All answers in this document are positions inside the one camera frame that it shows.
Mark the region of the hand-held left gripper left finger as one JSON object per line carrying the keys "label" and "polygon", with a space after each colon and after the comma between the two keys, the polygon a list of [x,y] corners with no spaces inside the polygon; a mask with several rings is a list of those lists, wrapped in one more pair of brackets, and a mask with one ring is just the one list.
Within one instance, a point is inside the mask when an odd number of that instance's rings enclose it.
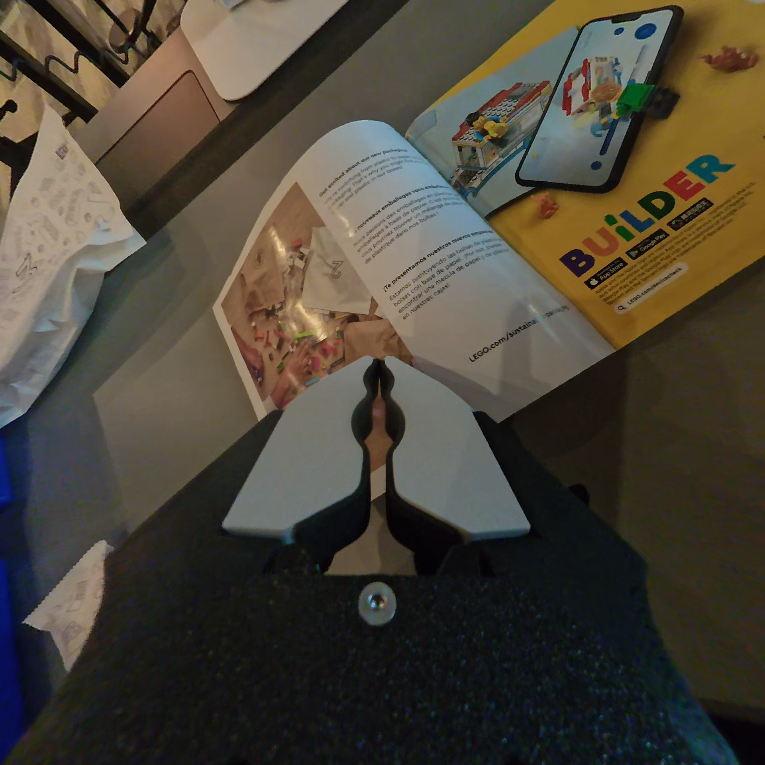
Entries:
{"label": "hand-held left gripper left finger", "polygon": [[322,378],[285,409],[223,521],[231,535],[293,535],[298,524],[369,483],[379,361]]}

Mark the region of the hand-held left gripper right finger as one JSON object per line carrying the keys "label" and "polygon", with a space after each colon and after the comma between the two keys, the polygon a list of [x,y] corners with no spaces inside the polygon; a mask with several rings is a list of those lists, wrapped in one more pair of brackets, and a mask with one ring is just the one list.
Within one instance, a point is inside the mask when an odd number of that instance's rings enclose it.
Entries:
{"label": "hand-held left gripper right finger", "polygon": [[386,479],[405,508],[424,512],[464,538],[514,538],[530,522],[473,408],[395,357],[383,361]]}

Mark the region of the white instruction booklet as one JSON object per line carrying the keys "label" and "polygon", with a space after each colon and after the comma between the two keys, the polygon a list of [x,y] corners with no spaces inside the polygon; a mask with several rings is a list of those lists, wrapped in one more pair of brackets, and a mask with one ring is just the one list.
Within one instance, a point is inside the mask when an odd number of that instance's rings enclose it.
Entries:
{"label": "white instruction booklet", "polygon": [[503,419],[763,257],[763,2],[553,2],[404,136],[333,129],[214,304],[259,417],[397,354]]}

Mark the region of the white paper bag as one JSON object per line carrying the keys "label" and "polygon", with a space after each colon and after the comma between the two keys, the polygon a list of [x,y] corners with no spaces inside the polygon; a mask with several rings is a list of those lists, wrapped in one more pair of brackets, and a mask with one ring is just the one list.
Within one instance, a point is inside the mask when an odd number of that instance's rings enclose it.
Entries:
{"label": "white paper bag", "polygon": [[2,427],[57,375],[105,274],[144,244],[106,179],[46,107],[2,231]]}

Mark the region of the black metal frame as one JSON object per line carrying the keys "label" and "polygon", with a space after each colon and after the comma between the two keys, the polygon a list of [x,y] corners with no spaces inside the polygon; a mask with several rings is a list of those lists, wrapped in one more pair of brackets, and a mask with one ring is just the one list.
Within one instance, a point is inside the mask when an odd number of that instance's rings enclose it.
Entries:
{"label": "black metal frame", "polygon": [[113,101],[180,23],[182,1],[2,1],[2,135],[23,139],[52,110],[84,124]]}

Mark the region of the white plastic parts bag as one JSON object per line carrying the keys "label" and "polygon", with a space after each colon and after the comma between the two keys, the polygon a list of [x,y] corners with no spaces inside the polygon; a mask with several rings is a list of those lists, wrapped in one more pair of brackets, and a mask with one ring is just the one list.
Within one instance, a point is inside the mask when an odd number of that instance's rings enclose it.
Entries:
{"label": "white plastic parts bag", "polygon": [[98,541],[43,598],[23,624],[49,633],[70,672],[92,631],[102,603],[106,559],[113,551]]}

